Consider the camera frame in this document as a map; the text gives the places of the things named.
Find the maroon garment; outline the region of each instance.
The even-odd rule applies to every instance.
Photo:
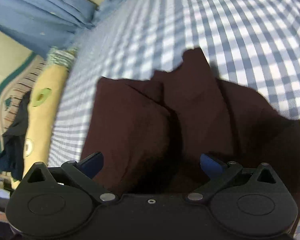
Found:
[[[208,181],[200,155],[244,167],[268,162],[300,216],[300,122],[256,91],[215,79],[200,48],[150,81],[101,78],[81,159],[102,152],[94,178],[116,194],[187,193]]]

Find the checkered bed sheet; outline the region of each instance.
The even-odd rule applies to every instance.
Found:
[[[172,71],[194,47],[221,78],[254,88],[281,115],[300,119],[300,0],[106,0],[100,10],[96,27],[76,41],[81,49],[49,166],[80,159],[101,76],[149,79],[155,69]]]

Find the blue curtain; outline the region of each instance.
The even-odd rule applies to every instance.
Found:
[[[67,48],[77,31],[91,28],[88,0],[0,0],[0,31],[46,58],[52,46]]]

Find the silver screw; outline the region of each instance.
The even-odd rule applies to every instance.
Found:
[[[203,199],[203,195],[200,194],[200,193],[190,193],[188,195],[188,199],[189,200],[192,200],[192,201],[199,201],[199,200],[202,200]]]
[[[104,202],[112,201],[115,199],[115,195],[112,193],[103,193],[100,195],[100,199]]]
[[[156,203],[156,200],[155,200],[155,199],[149,199],[149,200],[148,200],[148,203],[149,203],[149,204],[155,204],[155,203]]]

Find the curtain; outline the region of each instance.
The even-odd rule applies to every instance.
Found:
[[[92,28],[95,4],[88,0],[0,0],[0,31],[46,58],[65,49],[82,28]]]

